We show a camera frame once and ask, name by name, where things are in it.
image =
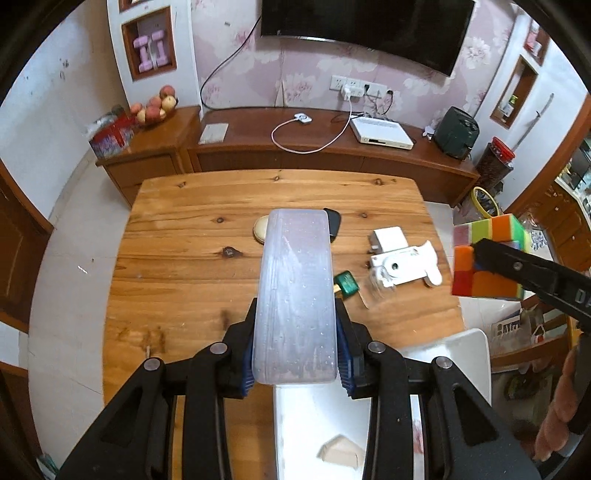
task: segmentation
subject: rubik's cube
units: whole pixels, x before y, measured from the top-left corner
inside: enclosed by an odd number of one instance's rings
[[[483,238],[531,251],[531,235],[510,214],[455,226],[452,295],[522,300],[524,291],[520,284],[483,270],[474,262],[472,245]]]

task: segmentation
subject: pile of fruit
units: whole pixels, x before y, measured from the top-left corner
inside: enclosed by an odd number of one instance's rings
[[[145,107],[141,103],[134,103],[129,110],[140,125],[153,125],[164,120],[176,108],[177,103],[174,88],[164,85],[160,94],[148,100]]]

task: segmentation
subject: black tv screen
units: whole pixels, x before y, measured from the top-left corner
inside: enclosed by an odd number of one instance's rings
[[[262,0],[261,35],[342,41],[452,74],[473,0]]]

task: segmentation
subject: yellow ring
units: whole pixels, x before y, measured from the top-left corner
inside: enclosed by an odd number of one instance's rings
[[[490,193],[488,193],[485,189],[483,189],[482,187],[474,187],[472,189],[472,191],[470,192],[470,198],[472,199],[472,203],[474,204],[474,206],[476,207],[476,210],[478,210],[480,212],[480,214],[484,217],[484,218],[492,218],[491,214],[488,213],[484,208],[482,208],[482,205],[480,204],[480,202],[478,201],[478,199],[476,198],[476,192],[477,191],[481,191],[485,196],[487,196],[488,198],[490,198],[492,204],[495,206],[495,210],[496,210],[496,215],[495,216],[499,216],[501,214],[501,211],[499,210],[499,206],[497,205],[495,199],[492,197],[492,195]]]

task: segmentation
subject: dark green appliance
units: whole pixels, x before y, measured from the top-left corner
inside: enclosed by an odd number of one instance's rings
[[[476,120],[463,110],[452,106],[435,130],[433,140],[446,155],[464,160],[479,134],[480,129]]]

